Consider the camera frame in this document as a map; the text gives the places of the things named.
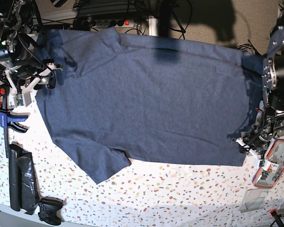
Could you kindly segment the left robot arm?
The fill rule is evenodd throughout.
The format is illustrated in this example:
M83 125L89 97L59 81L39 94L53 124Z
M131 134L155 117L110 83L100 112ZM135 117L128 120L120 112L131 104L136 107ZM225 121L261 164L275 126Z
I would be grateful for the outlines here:
M284 136L284 1L280 14L270 32L270 42L263 61L263 97L257 109L256 122L235 140L240 152L255 159L255 167L267 165L273 142Z

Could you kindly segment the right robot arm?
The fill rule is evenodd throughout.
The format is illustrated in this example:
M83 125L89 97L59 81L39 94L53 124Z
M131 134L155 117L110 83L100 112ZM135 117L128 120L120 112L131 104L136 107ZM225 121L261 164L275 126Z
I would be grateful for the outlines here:
M15 106L29 106L32 90L53 89L61 65L40 59L46 36L34 0L0 0L0 81L11 88Z

